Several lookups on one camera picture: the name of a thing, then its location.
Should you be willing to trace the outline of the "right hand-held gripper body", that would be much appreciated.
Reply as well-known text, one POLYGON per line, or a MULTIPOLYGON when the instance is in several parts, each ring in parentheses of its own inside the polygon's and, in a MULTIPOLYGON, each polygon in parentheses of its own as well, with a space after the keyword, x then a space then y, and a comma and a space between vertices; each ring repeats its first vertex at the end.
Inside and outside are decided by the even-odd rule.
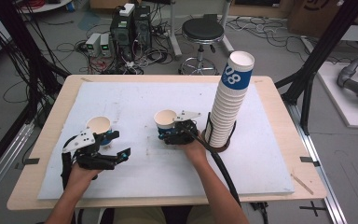
POLYGON ((199 135, 197 122, 194 119, 200 116, 200 112, 185 110, 177 114, 171 137, 164 139, 164 143, 167 145, 186 145, 193 142, 199 135))

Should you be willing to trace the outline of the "single blue-banded paper cup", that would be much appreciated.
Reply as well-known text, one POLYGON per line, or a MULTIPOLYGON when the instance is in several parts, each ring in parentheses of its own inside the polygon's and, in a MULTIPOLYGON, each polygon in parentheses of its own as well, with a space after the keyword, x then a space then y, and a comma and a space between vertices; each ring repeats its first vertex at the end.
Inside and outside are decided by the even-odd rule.
POLYGON ((90 128, 96 134, 111 133, 111 121, 109 118, 100 116, 94 117, 87 122, 87 128, 90 128))
POLYGON ((157 112, 154 116, 154 121, 158 127, 158 134, 171 133, 174 130, 175 118, 176 113, 170 109, 157 112))

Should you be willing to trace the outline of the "tall stack of paper cups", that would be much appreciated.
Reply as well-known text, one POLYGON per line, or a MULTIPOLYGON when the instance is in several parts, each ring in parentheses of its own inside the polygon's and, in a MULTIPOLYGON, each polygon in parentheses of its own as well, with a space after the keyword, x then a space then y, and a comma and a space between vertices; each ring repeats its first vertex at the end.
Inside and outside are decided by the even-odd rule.
POLYGON ((255 65, 255 58, 246 51, 233 51, 223 70, 205 130, 211 147, 223 147, 228 141, 240 111, 255 65))

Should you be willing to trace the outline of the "person's right hand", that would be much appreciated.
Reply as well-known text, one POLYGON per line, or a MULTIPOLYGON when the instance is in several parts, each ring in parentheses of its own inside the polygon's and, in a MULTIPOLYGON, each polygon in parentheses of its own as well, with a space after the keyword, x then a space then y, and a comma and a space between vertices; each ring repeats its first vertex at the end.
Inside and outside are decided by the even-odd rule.
POLYGON ((180 145, 179 148, 185 152, 186 157, 194 166, 207 162, 206 149, 199 141, 194 140, 186 145, 180 145))

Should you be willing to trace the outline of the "person's left hand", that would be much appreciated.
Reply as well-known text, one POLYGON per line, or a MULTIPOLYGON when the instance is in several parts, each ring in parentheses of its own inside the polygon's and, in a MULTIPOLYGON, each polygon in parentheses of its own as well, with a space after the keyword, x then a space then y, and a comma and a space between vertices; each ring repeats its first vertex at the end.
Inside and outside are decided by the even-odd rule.
POLYGON ((72 166, 72 171, 65 189, 84 192, 89 187, 93 178, 100 172, 101 170, 84 169, 76 162, 72 166))

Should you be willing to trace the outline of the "white table mat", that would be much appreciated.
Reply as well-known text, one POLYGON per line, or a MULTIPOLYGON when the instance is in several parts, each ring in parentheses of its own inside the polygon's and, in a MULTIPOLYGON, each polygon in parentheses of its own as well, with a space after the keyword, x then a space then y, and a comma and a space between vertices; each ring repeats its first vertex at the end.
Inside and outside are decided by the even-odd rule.
MULTIPOLYGON (((62 194, 62 149, 85 130, 90 119, 111 121, 119 138, 102 149, 115 155, 129 148, 127 161, 104 171, 85 193, 87 199, 193 197, 203 195, 200 179, 183 150, 158 139, 157 112, 170 109, 198 113, 204 130, 212 109, 216 83, 85 82, 51 154, 39 199, 62 194)), ((254 85, 247 89, 229 147, 220 157, 240 196, 288 195, 295 191, 282 153, 254 85)))

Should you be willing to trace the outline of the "person's legs in khaki trousers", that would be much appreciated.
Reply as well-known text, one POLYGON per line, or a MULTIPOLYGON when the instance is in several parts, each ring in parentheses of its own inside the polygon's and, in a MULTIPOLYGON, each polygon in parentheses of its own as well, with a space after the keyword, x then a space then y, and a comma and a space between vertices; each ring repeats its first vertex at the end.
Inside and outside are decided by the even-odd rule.
POLYGON ((233 224, 237 216, 209 205, 135 207, 115 210, 113 224, 233 224))

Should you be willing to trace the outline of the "black computer tower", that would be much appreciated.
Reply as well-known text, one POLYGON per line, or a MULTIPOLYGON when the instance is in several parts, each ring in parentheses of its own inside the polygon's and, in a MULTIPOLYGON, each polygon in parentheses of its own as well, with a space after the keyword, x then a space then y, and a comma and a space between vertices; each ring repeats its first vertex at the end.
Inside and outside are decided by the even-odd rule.
POLYGON ((134 10, 136 39, 142 49, 150 49, 152 46, 150 12, 150 6, 138 6, 134 10))
POLYGON ((122 61, 133 60, 132 44, 134 41, 134 23, 132 16, 115 14, 110 32, 117 57, 122 61))

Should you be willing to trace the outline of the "black round stool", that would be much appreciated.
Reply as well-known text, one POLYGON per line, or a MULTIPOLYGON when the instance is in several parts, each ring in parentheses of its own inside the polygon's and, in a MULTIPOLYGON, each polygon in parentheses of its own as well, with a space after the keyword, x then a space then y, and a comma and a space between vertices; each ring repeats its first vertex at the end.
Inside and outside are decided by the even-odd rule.
POLYGON ((218 74, 215 64, 203 56, 204 47, 209 46, 215 52, 214 44, 219 43, 225 37, 223 26, 217 21, 207 18, 190 19, 182 25, 183 37, 199 45, 197 56, 184 60, 179 72, 181 75, 207 75, 218 74))

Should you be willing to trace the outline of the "thin wooden stick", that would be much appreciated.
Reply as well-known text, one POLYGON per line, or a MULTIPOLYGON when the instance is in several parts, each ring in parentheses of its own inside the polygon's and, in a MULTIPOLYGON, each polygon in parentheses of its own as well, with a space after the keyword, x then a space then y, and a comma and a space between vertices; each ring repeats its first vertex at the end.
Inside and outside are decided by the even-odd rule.
POLYGON ((296 175, 291 174, 291 177, 300 185, 302 186, 310 195, 313 195, 314 192, 311 188, 309 188, 300 178, 298 178, 296 175))

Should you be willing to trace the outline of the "white round table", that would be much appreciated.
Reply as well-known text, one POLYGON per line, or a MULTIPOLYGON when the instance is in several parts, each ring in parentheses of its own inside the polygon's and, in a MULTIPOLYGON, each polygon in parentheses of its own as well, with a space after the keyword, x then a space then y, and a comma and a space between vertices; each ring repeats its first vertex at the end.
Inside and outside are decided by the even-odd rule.
POLYGON ((65 7, 68 4, 71 4, 73 0, 60 0, 59 3, 49 4, 48 0, 35 0, 35 5, 26 6, 25 2, 22 2, 20 10, 23 13, 40 13, 51 11, 57 8, 65 7))

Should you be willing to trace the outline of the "black tape cross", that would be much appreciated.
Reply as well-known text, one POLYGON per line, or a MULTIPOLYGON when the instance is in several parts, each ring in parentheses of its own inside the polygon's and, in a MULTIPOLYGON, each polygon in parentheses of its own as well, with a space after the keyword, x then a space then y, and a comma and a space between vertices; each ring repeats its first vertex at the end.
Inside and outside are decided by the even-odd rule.
POLYGON ((310 205, 300 205, 299 208, 301 210, 310 210, 313 212, 313 214, 317 217, 319 216, 319 212, 320 211, 325 211, 325 208, 324 207, 321 207, 321 206, 316 206, 314 201, 311 201, 310 202, 310 205))

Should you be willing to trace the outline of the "white floor platform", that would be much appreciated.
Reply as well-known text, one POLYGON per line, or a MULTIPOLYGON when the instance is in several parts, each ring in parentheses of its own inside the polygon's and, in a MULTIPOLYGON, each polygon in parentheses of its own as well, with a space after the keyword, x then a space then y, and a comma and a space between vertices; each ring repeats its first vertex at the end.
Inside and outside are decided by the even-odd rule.
POLYGON ((346 63, 324 63, 318 71, 318 77, 345 124, 358 128, 358 97, 337 84, 338 74, 345 66, 346 63))

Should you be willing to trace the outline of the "aluminium rail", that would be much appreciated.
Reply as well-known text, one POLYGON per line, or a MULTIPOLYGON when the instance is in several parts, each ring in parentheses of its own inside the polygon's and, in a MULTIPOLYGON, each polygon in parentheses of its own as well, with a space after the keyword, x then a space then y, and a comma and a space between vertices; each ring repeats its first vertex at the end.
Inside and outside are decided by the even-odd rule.
POLYGON ((34 123, 23 124, 20 129, 14 133, 13 137, 8 138, 6 146, 3 146, 3 155, 0 157, 0 183, 7 174, 9 168, 16 160, 22 148, 34 131, 34 123))
POLYGON ((285 105, 288 110, 289 115, 291 116, 296 130, 305 146, 305 149, 308 151, 310 156, 310 162, 314 165, 317 174, 322 180, 324 188, 326 189, 326 197, 324 198, 324 204, 328 215, 333 224, 348 224, 347 219, 344 216, 344 213, 341 209, 341 206, 337 200, 336 194, 330 184, 330 181, 327 177, 327 174, 324 170, 322 161, 318 155, 315 145, 313 144, 311 137, 306 135, 306 132, 300 126, 300 111, 296 105, 285 105))

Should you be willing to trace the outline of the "black metal frame post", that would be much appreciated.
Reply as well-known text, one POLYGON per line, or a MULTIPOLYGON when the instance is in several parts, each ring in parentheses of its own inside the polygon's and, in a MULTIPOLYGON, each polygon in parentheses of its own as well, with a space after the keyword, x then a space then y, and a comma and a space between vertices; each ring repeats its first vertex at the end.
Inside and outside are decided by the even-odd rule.
POLYGON ((330 55, 336 44, 346 34, 358 16, 358 0, 344 0, 337 15, 332 19, 319 39, 315 48, 301 68, 291 76, 275 83, 277 89, 290 84, 288 90, 282 94, 282 99, 289 105, 296 105, 297 99, 303 95, 300 115, 300 127, 309 135, 310 100, 313 80, 324 61, 330 55))

